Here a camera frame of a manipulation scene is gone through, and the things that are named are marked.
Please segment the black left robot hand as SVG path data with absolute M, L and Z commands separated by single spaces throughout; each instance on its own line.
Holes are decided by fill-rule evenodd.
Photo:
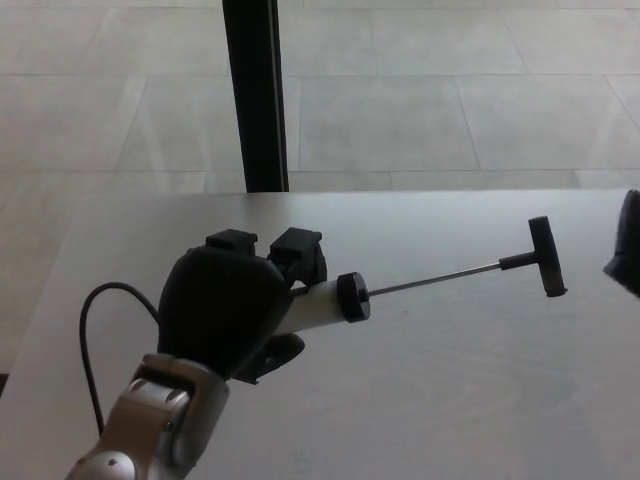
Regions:
M 278 328 L 293 285 L 327 278 L 321 239 L 319 232 L 289 228 L 260 257 L 256 234 L 227 229 L 188 249 L 161 293 L 158 352 L 249 384 L 296 358 L 304 341 Z

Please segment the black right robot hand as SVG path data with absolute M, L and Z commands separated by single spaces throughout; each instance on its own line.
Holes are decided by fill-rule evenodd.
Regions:
M 639 297 L 639 191 L 629 190 L 624 198 L 611 260 L 603 272 L 625 290 Z

